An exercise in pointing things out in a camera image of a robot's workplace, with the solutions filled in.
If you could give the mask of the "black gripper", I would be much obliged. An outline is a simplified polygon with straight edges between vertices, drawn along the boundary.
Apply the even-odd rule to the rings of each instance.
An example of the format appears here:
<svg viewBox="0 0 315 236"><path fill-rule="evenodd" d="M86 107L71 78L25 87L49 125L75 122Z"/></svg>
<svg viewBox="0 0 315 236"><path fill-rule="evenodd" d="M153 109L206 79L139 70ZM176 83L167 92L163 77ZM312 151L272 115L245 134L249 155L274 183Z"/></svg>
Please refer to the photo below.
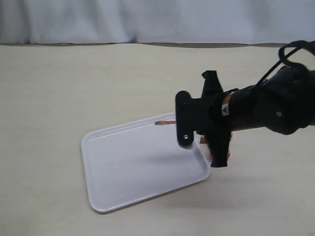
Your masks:
<svg viewBox="0 0 315 236"><path fill-rule="evenodd" d="M192 149L194 132L207 140L212 157L211 167L227 167L231 131L223 123L228 115L228 103L233 91L223 91L217 71L202 73L204 86L200 98L192 98L187 91L175 96L177 142L181 148Z"/></svg>

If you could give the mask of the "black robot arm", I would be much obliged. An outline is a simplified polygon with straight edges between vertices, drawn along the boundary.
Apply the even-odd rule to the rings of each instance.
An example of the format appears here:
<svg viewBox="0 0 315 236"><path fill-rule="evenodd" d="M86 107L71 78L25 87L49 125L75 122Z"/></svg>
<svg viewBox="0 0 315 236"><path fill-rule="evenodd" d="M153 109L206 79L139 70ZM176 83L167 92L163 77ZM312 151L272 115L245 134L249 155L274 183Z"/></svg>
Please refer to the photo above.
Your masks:
<svg viewBox="0 0 315 236"><path fill-rule="evenodd" d="M231 134L265 127L283 135L315 123L315 73L282 67L272 78L242 89L224 91L217 72L202 73L200 98L187 91L175 97L177 142L189 149L194 134L204 136L211 166L227 166Z"/></svg>

